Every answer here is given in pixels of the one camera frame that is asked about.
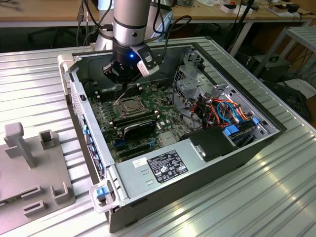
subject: blue cable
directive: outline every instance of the blue cable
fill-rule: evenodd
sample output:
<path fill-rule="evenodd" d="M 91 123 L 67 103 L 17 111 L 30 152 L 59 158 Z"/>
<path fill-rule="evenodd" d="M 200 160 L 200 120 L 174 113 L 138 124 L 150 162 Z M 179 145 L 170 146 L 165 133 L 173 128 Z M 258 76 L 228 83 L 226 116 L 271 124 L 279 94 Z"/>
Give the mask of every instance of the blue cable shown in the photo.
<path fill-rule="evenodd" d="M 221 111 L 220 111 L 220 108 L 219 108 L 220 104 L 221 104 L 221 103 L 219 103 L 219 104 L 217 105 L 217 113 L 218 113 L 219 117 L 221 117 L 222 120 L 225 120 L 225 121 L 228 122 L 230 125 L 232 125 L 232 123 L 231 123 L 228 119 L 226 119 L 226 118 L 224 118 L 224 117 L 222 116 Z"/>
<path fill-rule="evenodd" d="M 217 112 L 218 112 L 219 117 L 221 117 L 223 120 L 227 121 L 230 125 L 232 125 L 232 123 L 231 123 L 228 119 L 224 118 L 224 117 L 222 116 L 222 114 L 220 113 L 220 104 L 222 104 L 222 103 L 227 104 L 227 105 L 232 109 L 232 111 L 234 112 L 234 115 L 236 116 L 236 118 L 237 118 L 239 121 L 243 121 L 242 117 L 239 116 L 239 115 L 236 113 L 236 111 L 235 111 L 235 109 L 233 108 L 233 106 L 232 106 L 230 103 L 226 102 L 226 101 L 220 102 L 220 103 L 217 105 Z"/>

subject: cpu socket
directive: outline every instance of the cpu socket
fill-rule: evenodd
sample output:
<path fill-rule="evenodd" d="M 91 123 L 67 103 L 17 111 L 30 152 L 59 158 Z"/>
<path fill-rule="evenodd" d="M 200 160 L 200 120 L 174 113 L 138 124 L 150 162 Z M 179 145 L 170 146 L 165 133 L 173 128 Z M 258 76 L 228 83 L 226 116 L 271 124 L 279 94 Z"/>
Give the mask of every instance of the cpu socket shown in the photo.
<path fill-rule="evenodd" d="M 120 114 L 124 118 L 149 111 L 138 96 L 120 99 L 115 106 L 119 108 Z"/>

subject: motherboard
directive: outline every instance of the motherboard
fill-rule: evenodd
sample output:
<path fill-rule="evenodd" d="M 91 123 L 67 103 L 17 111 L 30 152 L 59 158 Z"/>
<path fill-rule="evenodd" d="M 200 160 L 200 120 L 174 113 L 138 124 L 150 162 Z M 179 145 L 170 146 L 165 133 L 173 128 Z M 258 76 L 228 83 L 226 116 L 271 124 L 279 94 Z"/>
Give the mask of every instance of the motherboard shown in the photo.
<path fill-rule="evenodd" d="M 116 163 L 176 143 L 191 131 L 172 106 L 169 88 L 159 83 L 134 85 L 116 100 L 102 93 L 89 100 Z"/>

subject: black cable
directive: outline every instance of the black cable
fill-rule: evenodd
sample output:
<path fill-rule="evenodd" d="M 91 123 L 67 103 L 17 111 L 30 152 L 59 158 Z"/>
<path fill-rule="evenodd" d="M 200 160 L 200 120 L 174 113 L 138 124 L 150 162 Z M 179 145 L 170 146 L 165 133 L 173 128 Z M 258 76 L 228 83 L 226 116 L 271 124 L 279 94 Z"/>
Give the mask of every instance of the black cable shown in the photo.
<path fill-rule="evenodd" d="M 313 54 L 310 54 L 309 58 L 306 60 L 305 63 L 304 63 L 305 58 L 303 59 L 303 62 L 302 62 L 303 65 L 300 67 L 300 71 L 304 68 L 305 64 L 311 59 L 312 55 L 313 55 Z"/>
<path fill-rule="evenodd" d="M 301 70 L 301 67 L 304 65 L 304 61 L 305 61 L 305 58 L 306 58 L 306 56 L 307 56 L 307 51 L 308 51 L 308 49 L 306 48 L 306 52 L 305 52 L 303 61 L 302 61 L 301 65 L 299 66 L 299 68 L 296 70 L 295 73 L 298 73 L 298 72 Z"/>
<path fill-rule="evenodd" d="M 294 49 L 296 49 L 296 47 L 298 46 L 298 43 L 295 43 L 294 47 L 291 49 L 291 51 L 287 54 L 287 56 L 285 57 L 285 59 L 288 58 L 288 56 L 290 56 L 290 54 L 293 52 Z"/>
<path fill-rule="evenodd" d="M 94 26 L 94 29 L 93 29 L 88 35 L 85 36 L 84 41 L 83 41 L 83 45 L 85 45 L 85 42 L 88 40 L 88 37 L 89 37 L 90 35 L 96 33 L 97 30 L 98 30 L 98 27 L 97 27 L 97 26 Z"/>
<path fill-rule="evenodd" d="M 95 26 L 97 26 L 99 29 L 101 29 L 102 26 L 100 26 L 100 24 L 101 24 L 101 22 L 103 21 L 104 17 L 105 17 L 105 16 L 109 13 L 109 11 L 111 10 L 112 0 L 110 0 L 109 8 L 108 8 L 107 11 L 103 14 L 103 16 L 101 17 L 99 23 L 97 23 L 96 20 L 94 19 L 93 15 L 92 15 L 92 13 L 91 13 L 90 7 L 89 7 L 89 5 L 88 5 L 87 0 L 83 0 L 83 1 L 84 1 L 84 4 L 85 4 L 85 6 L 86 6 L 86 8 L 87 8 L 87 11 L 89 12 L 89 15 L 90 15 L 90 17 L 91 17 L 93 23 L 95 24 Z"/>
<path fill-rule="evenodd" d="M 181 17 L 179 17 L 178 19 L 176 19 L 176 20 L 172 23 L 171 27 L 173 27 L 173 25 L 175 25 L 175 23 L 179 22 L 180 20 L 182 20 L 182 19 L 184 19 L 184 18 L 190 18 L 190 19 L 189 19 L 186 23 L 184 23 L 183 25 L 181 25 L 181 26 L 179 26 L 179 27 L 177 27 L 177 28 L 175 28 L 175 29 L 173 29 L 173 30 L 169 30 L 169 31 L 157 31 L 155 28 L 156 28 L 156 22 L 157 22 L 157 20 L 158 20 L 158 16 L 159 16 L 159 13 L 160 13 L 160 0 L 158 0 L 158 3 L 156 2 L 156 0 L 154 0 L 154 1 L 155 1 L 156 5 L 157 5 L 157 13 L 156 13 L 156 16 L 155 16 L 155 19 L 154 19 L 154 23 L 153 23 L 153 31 L 154 31 L 155 33 L 157 33 L 157 34 L 167 34 L 167 33 L 169 33 L 169 32 L 177 31 L 177 30 L 179 30 L 179 29 L 185 27 L 186 25 L 188 25 L 188 24 L 190 23 L 190 21 L 192 20 L 192 17 L 191 17 L 191 16 L 188 16 L 188 15 L 186 15 L 186 16 L 181 16 Z"/>
<path fill-rule="evenodd" d="M 86 21 L 86 26 L 85 26 L 85 36 L 87 36 L 88 34 L 89 34 L 89 21 L 88 21 L 88 16 L 87 16 L 87 21 Z"/>
<path fill-rule="evenodd" d="M 76 44 L 77 44 L 77 47 L 79 47 L 79 41 L 78 41 L 78 37 L 79 37 L 79 29 L 80 29 L 80 23 L 78 24 L 78 27 L 77 27 L 77 33 L 76 33 Z"/>
<path fill-rule="evenodd" d="M 109 6 L 109 8 L 107 9 L 107 11 L 104 12 L 103 16 L 101 17 L 101 19 L 100 19 L 100 21 L 99 21 L 99 24 L 102 23 L 104 17 L 109 13 L 109 11 L 111 10 L 111 6 L 112 6 L 112 0 L 110 0 L 110 6 Z"/>
<path fill-rule="evenodd" d="M 77 47 L 79 46 L 79 29 L 83 21 L 83 18 L 84 18 L 84 8 L 83 8 L 83 0 L 81 0 L 81 4 L 79 6 L 78 15 L 77 15 L 77 21 L 78 21 L 78 28 L 77 28 L 77 34 L 76 34 Z"/>
<path fill-rule="evenodd" d="M 168 46 L 168 41 L 169 41 L 169 37 L 170 37 L 170 33 L 172 32 L 172 28 L 175 26 L 175 24 L 177 24 L 177 22 L 181 21 L 182 19 L 188 18 L 188 21 L 183 25 L 186 26 L 189 24 L 189 22 L 192 20 L 191 16 L 181 16 L 178 19 L 176 19 L 172 24 L 170 29 L 168 30 L 168 34 L 167 34 L 167 38 L 166 38 L 166 42 L 164 45 L 164 49 L 163 49 L 163 53 L 162 53 L 162 60 L 164 59 L 166 52 L 167 52 L 167 46 Z"/>
<path fill-rule="evenodd" d="M 159 14 L 160 19 L 161 19 L 161 23 L 162 23 L 162 32 L 164 32 L 164 27 L 165 27 L 165 26 L 164 26 L 164 20 L 163 20 L 162 13 L 161 13 L 161 11 L 160 11 L 160 0 L 159 0 L 159 6 L 158 6 L 156 0 L 154 0 L 154 4 L 156 5 L 157 12 L 156 12 L 155 21 L 154 21 L 154 24 L 153 24 L 153 29 L 154 29 L 154 31 L 156 30 L 156 22 L 157 22 L 156 19 L 158 19 L 157 14 Z"/>
<path fill-rule="evenodd" d="M 249 12 L 249 10 L 250 10 L 250 8 L 251 8 L 253 3 L 254 3 L 254 0 L 249 0 L 248 1 L 247 7 L 246 7 L 244 13 L 242 14 L 237 26 L 233 26 L 233 29 L 231 30 L 231 32 L 229 34 L 228 40 L 225 43 L 225 47 L 224 47 L 225 50 L 228 50 L 228 48 L 230 47 L 230 42 L 234 38 L 234 35 L 238 35 L 239 34 L 239 32 L 240 32 L 240 30 L 242 28 L 242 25 L 243 25 L 243 21 L 246 18 L 246 16 L 247 16 L 247 14 L 248 14 L 248 12 Z"/>
<path fill-rule="evenodd" d="M 0 3 L 5 3 L 5 2 L 10 2 L 10 1 L 13 1 L 13 0 L 2 0 L 0 1 Z"/>
<path fill-rule="evenodd" d="M 241 9 L 241 2 L 242 2 L 242 1 L 240 1 L 239 10 L 238 10 L 238 13 L 237 13 L 235 22 L 233 23 L 232 29 L 233 29 L 233 28 L 235 27 L 235 25 L 236 25 L 236 22 L 237 22 L 239 13 L 240 13 L 240 9 Z M 228 34 L 228 36 L 227 36 L 227 38 L 226 38 L 225 44 L 227 43 L 227 40 L 229 39 L 231 33 L 232 33 L 232 31 L 229 32 L 229 34 Z"/>
<path fill-rule="evenodd" d="M 90 17 L 91 17 L 93 23 L 95 24 L 95 26 L 97 26 L 98 28 L 100 28 L 100 25 L 95 21 L 95 19 L 94 19 L 92 13 L 91 13 L 91 11 L 90 11 L 90 7 L 89 7 L 89 4 L 88 4 L 87 0 L 83 0 L 83 1 L 84 1 L 85 7 L 87 8 L 87 11 L 89 12 L 89 15 L 90 15 Z"/>

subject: open computer chassis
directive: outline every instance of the open computer chassis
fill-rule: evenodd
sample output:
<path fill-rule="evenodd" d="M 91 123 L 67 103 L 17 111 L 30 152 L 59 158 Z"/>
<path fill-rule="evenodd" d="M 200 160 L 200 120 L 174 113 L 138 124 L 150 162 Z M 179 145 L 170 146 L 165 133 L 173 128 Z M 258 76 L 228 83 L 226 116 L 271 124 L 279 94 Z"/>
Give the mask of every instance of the open computer chassis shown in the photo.
<path fill-rule="evenodd" d="M 60 65 L 71 65 L 61 76 L 64 87 L 70 78 L 70 111 L 94 184 L 90 195 L 111 233 L 243 166 L 286 130 L 197 43 L 169 46 L 160 71 L 120 99 L 122 91 L 102 73 L 111 55 L 59 57 Z M 204 65 L 225 83 L 216 84 Z"/>

